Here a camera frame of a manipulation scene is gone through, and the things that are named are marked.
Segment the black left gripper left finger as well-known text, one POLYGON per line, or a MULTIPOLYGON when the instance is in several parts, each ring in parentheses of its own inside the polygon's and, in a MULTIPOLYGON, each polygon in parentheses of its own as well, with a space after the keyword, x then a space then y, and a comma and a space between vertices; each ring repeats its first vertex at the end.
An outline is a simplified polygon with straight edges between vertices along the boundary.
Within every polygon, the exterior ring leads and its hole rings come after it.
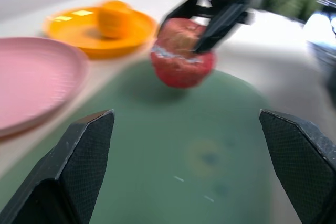
POLYGON ((114 111, 71 123, 1 211, 1 223, 89 223, 105 176, 114 111))

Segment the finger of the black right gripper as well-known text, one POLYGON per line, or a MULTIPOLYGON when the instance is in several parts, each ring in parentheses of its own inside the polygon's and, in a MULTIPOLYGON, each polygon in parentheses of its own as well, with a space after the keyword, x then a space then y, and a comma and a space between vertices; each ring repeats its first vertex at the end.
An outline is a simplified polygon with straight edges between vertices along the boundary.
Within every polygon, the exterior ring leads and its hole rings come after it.
POLYGON ((166 15, 166 17, 161 22, 161 26, 163 26, 169 19, 172 18, 210 18, 210 14, 207 8, 198 5, 198 1, 199 0, 186 0, 185 2, 183 2, 181 5, 179 5, 177 8, 175 8, 166 15))
POLYGON ((236 24, 248 18, 247 4, 230 4, 216 14, 206 26, 193 50, 195 53, 210 51, 236 24))

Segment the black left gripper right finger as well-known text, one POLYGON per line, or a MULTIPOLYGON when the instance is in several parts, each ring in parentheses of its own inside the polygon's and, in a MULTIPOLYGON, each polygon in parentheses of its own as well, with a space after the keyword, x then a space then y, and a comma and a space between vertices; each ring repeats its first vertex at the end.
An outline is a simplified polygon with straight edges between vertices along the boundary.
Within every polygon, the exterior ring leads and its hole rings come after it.
POLYGON ((335 145, 310 121, 261 110, 275 173, 301 223, 335 223, 335 145))

